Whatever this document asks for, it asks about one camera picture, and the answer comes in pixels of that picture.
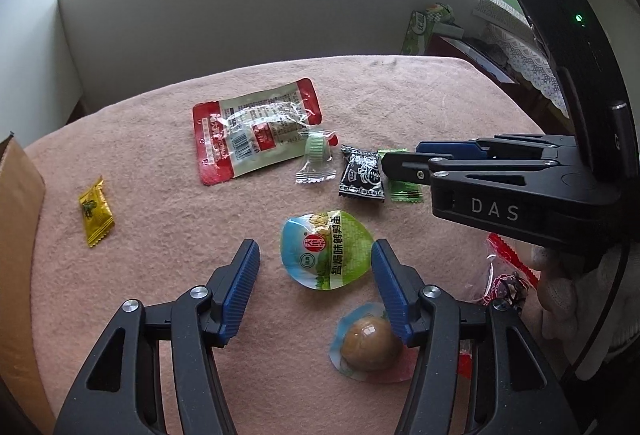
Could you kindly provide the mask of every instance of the blue gripper pad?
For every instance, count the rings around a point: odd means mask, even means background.
[[[254,240],[244,240],[231,264],[220,268],[226,269],[226,274],[223,275],[220,285],[217,289],[210,287],[213,292],[212,309],[216,305],[222,304],[219,309],[220,329],[218,336],[223,345],[226,345],[238,333],[259,268],[260,248],[258,244]]]
[[[414,346],[414,326],[420,320],[420,301],[417,290],[422,280],[415,269],[402,265],[386,240],[377,240],[371,247],[371,270],[378,291],[385,304],[391,328],[408,347]]]
[[[416,153],[440,153],[453,155],[455,160],[482,160],[487,158],[486,150],[474,140],[431,141],[424,140],[415,147]]]

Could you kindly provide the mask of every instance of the white wall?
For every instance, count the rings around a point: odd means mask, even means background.
[[[58,0],[0,0],[0,138],[31,144],[64,126],[80,95]]]
[[[470,34],[478,0],[61,0],[92,110],[239,66],[399,53],[411,11],[449,3]]]

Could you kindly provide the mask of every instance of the green candy wrapper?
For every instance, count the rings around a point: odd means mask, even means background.
[[[289,219],[282,228],[280,257],[290,277],[305,287],[343,287],[371,267],[369,231],[344,211]]]
[[[397,149],[380,149],[378,153],[380,158],[382,159],[385,156],[385,153],[395,152],[395,151],[409,151],[407,148],[397,148]],[[386,180],[386,193],[391,196],[391,200],[393,202],[422,202],[422,189],[419,184],[414,184],[413,182],[402,182],[401,180]]]

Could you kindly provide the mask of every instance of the das logo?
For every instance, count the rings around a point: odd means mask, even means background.
[[[305,240],[302,242],[302,245],[305,246],[306,250],[311,251],[312,253],[317,253],[324,249],[326,241],[320,235],[307,235]]]
[[[504,206],[499,208],[496,202],[492,202],[491,206],[482,205],[480,198],[471,198],[471,211],[475,213],[485,213],[488,218],[495,216],[497,219],[506,218],[508,221],[515,222],[518,219],[518,206]]]

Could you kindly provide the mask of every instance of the lace tablecloth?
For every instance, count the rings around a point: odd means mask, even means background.
[[[471,14],[498,25],[524,42],[535,44],[527,19],[504,0],[478,0]]]
[[[548,98],[562,112],[562,115],[569,117],[558,81],[549,63],[539,51],[492,23],[487,24],[482,39],[487,43],[498,45],[507,56],[509,64],[542,92],[542,95]]]

